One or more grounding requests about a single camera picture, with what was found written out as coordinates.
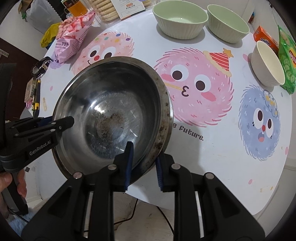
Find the person's left hand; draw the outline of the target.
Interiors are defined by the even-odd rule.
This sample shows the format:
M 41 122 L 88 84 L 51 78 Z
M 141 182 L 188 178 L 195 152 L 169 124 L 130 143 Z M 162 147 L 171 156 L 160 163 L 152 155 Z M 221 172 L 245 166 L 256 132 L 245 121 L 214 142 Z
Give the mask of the person's left hand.
M 27 185 L 25 182 L 25 171 L 8 174 L 9 185 L 1 190 L 4 201 L 4 212 L 11 212 L 17 215 L 26 215 L 29 212 L 26 202 Z

